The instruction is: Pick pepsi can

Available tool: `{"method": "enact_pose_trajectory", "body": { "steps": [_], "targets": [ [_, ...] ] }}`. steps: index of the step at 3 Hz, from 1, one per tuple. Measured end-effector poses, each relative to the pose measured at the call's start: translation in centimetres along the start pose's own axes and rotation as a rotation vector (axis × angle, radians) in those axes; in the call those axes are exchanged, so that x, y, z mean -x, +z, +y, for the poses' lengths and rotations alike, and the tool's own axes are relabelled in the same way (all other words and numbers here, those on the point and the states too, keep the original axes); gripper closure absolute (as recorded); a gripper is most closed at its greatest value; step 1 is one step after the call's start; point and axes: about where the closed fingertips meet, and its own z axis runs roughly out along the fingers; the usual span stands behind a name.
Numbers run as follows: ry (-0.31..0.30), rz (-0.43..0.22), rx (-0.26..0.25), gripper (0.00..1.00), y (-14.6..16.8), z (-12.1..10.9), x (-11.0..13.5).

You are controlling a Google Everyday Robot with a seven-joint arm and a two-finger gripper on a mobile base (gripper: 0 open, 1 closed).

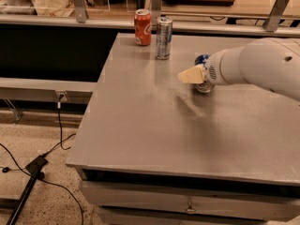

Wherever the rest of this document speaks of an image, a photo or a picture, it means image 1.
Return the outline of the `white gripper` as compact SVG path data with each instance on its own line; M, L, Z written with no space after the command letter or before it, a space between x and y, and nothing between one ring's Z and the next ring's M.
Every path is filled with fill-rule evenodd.
M231 60L228 51L213 53L206 61L206 77L214 85L229 85ZM186 69L178 74L178 79L182 83L197 84L203 82L203 71L199 66Z

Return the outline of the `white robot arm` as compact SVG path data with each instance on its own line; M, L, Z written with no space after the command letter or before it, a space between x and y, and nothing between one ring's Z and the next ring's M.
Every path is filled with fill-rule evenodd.
M300 100L300 39L265 37L210 55L178 74L182 83L253 84Z

